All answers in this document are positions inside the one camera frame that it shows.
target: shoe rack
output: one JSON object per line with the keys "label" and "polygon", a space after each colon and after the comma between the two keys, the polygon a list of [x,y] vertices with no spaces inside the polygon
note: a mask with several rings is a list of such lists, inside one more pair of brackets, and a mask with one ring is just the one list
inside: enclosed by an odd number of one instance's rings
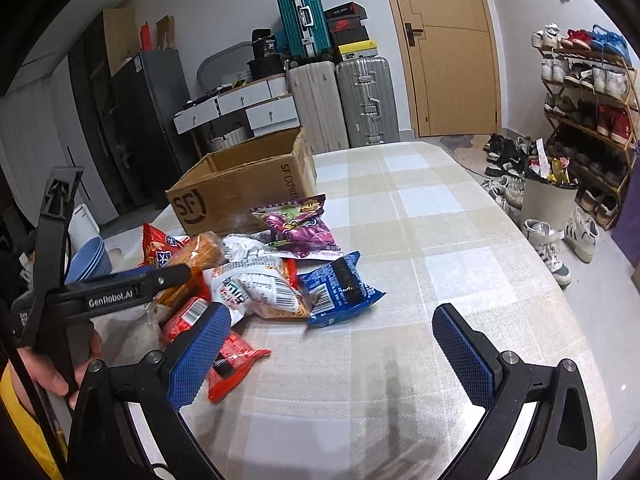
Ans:
{"label": "shoe rack", "polygon": [[636,78],[638,76],[638,72],[633,67],[628,66],[625,62],[625,59],[623,59],[622,57],[616,56],[615,54],[609,54],[607,52],[594,52],[593,50],[582,50],[577,48],[537,48],[537,50],[540,51],[540,54],[542,54],[542,56],[548,54],[556,54],[558,56],[562,55],[567,59],[597,62],[603,69],[617,67],[623,68],[625,70],[628,92],[626,98],[623,100],[616,99],[609,95],[599,94],[585,88],[579,88],[577,86],[542,80],[542,83],[545,86],[547,92],[549,92],[549,94],[551,95],[562,95],[566,89],[572,89],[580,93],[581,99],[588,99],[589,101],[595,102],[596,106],[598,106],[599,104],[607,104],[622,108],[626,110],[626,113],[629,116],[629,120],[631,122],[631,134],[629,135],[626,144],[620,144],[615,140],[612,140],[610,137],[606,137],[598,133],[596,130],[591,130],[590,128],[587,128],[582,124],[574,123],[570,118],[561,117],[550,112],[544,112],[546,119],[554,129],[554,134],[549,139],[550,142],[547,141],[546,146],[546,150],[549,155],[554,157],[564,156],[561,155],[561,153],[556,152],[556,149],[553,146],[553,141],[551,140],[554,138],[560,124],[567,124],[568,126],[573,127],[575,130],[578,130],[588,136],[594,137],[610,148],[624,154],[628,171],[626,172],[626,175],[619,187],[612,186],[602,177],[594,174],[591,170],[589,170],[589,168],[578,164],[576,160],[571,160],[570,162],[571,169],[572,171],[574,171],[574,173],[583,176],[594,186],[602,189],[605,194],[614,194],[618,199],[618,213],[604,228],[605,230],[608,230],[613,227],[615,225],[615,222],[618,220],[618,216],[620,214],[620,211],[622,210],[622,204],[626,195],[626,188],[629,182],[629,178],[636,163],[636,132],[639,131],[640,123],[640,100],[638,99],[638,94],[636,91]]}

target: blue gripper pad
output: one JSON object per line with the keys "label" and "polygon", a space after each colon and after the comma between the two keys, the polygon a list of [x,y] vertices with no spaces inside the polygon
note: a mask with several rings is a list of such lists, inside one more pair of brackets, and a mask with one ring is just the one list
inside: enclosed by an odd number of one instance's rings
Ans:
{"label": "blue gripper pad", "polygon": [[226,306],[221,305],[176,361],[169,377],[167,394],[176,412],[195,399],[230,330],[231,314]]}
{"label": "blue gripper pad", "polygon": [[443,306],[436,308],[431,325],[471,403],[488,410],[494,403],[494,375],[487,363]]}

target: screw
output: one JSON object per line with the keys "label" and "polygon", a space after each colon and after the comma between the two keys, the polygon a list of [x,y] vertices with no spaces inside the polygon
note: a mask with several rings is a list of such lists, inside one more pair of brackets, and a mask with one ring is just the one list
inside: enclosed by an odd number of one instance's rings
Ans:
{"label": "screw", "polygon": [[147,355],[145,355],[145,361],[147,363],[156,364],[162,359],[162,352],[159,350],[152,350]]}
{"label": "screw", "polygon": [[511,350],[502,352],[502,358],[504,359],[504,362],[510,365],[514,365],[520,360],[520,358],[518,357],[518,354],[516,354],[516,352],[512,352]]}
{"label": "screw", "polygon": [[562,366],[567,372],[575,372],[578,368],[571,359],[563,359]]}
{"label": "screw", "polygon": [[100,368],[102,368],[102,361],[100,361],[100,359],[94,359],[86,369],[90,372],[97,372]]}

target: wooden door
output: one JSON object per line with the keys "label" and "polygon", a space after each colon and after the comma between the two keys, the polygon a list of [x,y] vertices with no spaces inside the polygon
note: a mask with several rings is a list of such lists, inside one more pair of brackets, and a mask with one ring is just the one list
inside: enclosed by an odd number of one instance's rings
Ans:
{"label": "wooden door", "polygon": [[396,1],[418,135],[497,132],[494,48],[483,0]]}

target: blue snack bag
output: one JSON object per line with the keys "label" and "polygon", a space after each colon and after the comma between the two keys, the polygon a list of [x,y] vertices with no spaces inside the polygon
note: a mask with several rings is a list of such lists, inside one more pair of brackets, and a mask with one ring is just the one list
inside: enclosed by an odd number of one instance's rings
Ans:
{"label": "blue snack bag", "polygon": [[356,270],[359,259],[355,251],[298,276],[314,305],[307,319],[310,326],[329,326],[356,317],[386,294],[362,282]]}

